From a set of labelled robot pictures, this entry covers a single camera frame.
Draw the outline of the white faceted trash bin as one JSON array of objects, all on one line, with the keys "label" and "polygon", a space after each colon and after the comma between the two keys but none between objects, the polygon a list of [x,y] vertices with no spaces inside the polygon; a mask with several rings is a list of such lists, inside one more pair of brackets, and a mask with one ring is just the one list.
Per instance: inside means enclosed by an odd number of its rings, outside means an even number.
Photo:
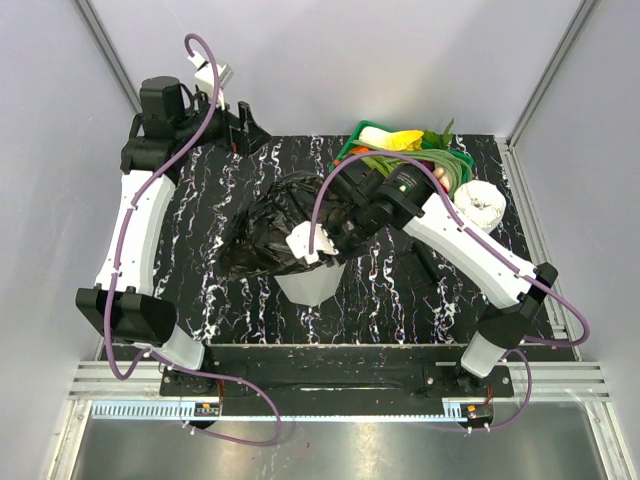
[{"label": "white faceted trash bin", "polygon": [[286,298],[293,304],[315,307],[336,294],[345,265],[321,265],[313,270],[275,276]]}]

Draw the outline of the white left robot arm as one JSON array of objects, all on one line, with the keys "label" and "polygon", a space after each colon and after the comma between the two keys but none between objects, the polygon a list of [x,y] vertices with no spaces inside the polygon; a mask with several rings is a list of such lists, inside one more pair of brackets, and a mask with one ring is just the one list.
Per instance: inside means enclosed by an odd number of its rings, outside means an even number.
[{"label": "white left robot arm", "polygon": [[213,390],[217,372],[203,362],[203,346],[177,324],[176,307],[154,295],[153,266],[162,222],[189,152],[217,143],[249,156],[270,136],[246,102],[229,110],[222,82],[198,73],[193,91],[177,78],[143,81],[142,110],[132,120],[121,151],[121,199],[103,266],[75,303],[106,342],[150,350],[185,367],[182,383],[193,394]]}]

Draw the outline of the black trash bag roll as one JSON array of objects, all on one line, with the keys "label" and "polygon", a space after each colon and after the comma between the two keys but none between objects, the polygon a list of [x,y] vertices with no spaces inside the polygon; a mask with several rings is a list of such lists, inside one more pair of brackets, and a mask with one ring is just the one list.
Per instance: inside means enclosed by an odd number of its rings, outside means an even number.
[{"label": "black trash bag roll", "polygon": [[420,241],[414,241],[408,250],[398,256],[407,278],[417,285],[432,286],[441,281],[441,276],[430,263],[430,250]]}]

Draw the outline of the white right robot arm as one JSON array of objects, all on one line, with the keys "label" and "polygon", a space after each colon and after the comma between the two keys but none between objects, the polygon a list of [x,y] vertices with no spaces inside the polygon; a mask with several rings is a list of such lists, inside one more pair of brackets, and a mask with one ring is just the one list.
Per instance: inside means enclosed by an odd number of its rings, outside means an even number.
[{"label": "white right robot arm", "polygon": [[392,227],[433,248],[466,275],[488,305],[454,379],[462,393],[480,394],[489,386],[495,364],[525,338],[552,292],[556,268],[533,265],[502,247],[464,216],[416,162],[399,165],[388,177],[364,168],[361,160],[349,158],[321,188],[343,203],[324,227],[336,254],[349,258],[379,230]]}]

